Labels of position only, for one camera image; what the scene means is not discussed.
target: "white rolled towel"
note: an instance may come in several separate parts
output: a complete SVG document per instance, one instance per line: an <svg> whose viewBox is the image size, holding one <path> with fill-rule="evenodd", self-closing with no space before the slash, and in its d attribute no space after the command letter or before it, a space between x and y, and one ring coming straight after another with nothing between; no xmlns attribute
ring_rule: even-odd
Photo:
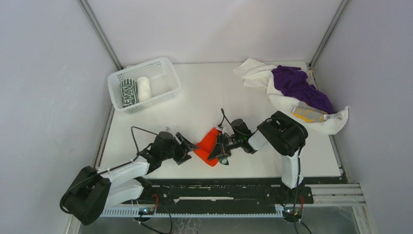
<svg viewBox="0 0 413 234"><path fill-rule="evenodd" d="M149 79L147 77L139 77L137 83L139 102L151 98L152 93L150 92Z"/></svg>

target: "gray floor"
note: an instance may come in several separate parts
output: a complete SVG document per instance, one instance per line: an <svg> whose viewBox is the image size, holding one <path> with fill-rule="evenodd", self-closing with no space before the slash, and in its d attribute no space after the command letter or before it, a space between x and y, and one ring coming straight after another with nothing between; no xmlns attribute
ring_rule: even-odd
<svg viewBox="0 0 413 234"><path fill-rule="evenodd" d="M352 208L305 208L302 219L314 234L358 234ZM174 218L174 234L294 234L294 225L280 218ZM169 231L169 219L154 218L146 224ZM297 223L300 234L309 232ZM132 218L99 218L82 227L82 234L154 234Z"/></svg>

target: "rolled towel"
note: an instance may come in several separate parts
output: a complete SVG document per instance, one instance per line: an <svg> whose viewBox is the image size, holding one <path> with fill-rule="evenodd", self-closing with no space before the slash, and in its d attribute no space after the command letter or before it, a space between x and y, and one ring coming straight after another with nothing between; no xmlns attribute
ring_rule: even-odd
<svg viewBox="0 0 413 234"><path fill-rule="evenodd" d="M147 77L138 78L138 98L139 101L145 101L152 97L150 92L149 79Z"/></svg>
<svg viewBox="0 0 413 234"><path fill-rule="evenodd" d="M138 103L138 87L134 79L124 79L120 82L122 91L123 107L128 107Z"/></svg>

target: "white panel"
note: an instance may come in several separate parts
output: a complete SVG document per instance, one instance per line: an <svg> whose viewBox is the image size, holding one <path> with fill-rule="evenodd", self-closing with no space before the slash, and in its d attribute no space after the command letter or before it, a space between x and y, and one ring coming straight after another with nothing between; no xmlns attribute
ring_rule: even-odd
<svg viewBox="0 0 413 234"><path fill-rule="evenodd" d="M281 62L283 66L302 67L304 62ZM240 63L178 64L174 65L181 79L181 91L172 100L157 104L134 114L115 111L105 151L103 168L113 167L136 154L131 126L160 132L165 126L180 132L193 143L202 140L222 119L224 108L228 119L242 118L251 130L271 116L276 109L265 97L265 90L243 86L233 68ZM224 126L231 134L230 126ZM154 135L136 130L136 140L142 150L155 139ZM172 159L146 178L250 178L281 177L281 155L266 144L255 154L241 148L232 150L229 166L208 166L195 153L192 159L177 165ZM338 165L328 135L308 129L308 138L301 155L304 176L339 176Z"/></svg>
<svg viewBox="0 0 413 234"><path fill-rule="evenodd" d="M337 134L381 234L412 233L401 218L413 192L413 1L351 1L316 66L336 110L349 106Z"/></svg>
<svg viewBox="0 0 413 234"><path fill-rule="evenodd" d="M75 0L2 1L0 233L61 234L59 200L90 165L111 60Z"/></svg>
<svg viewBox="0 0 413 234"><path fill-rule="evenodd" d="M122 65L304 60L340 0L90 0Z"/></svg>

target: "pile of clothes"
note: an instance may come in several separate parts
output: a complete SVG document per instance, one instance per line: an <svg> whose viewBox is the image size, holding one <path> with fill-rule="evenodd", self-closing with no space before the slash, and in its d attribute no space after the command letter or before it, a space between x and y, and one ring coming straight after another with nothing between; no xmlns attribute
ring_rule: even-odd
<svg viewBox="0 0 413 234"><path fill-rule="evenodd" d="M334 135L347 123L348 107L335 113L328 97L307 82L307 73L299 67L276 67L249 58L234 73L244 79L244 86L265 88L277 110L305 127Z"/></svg>

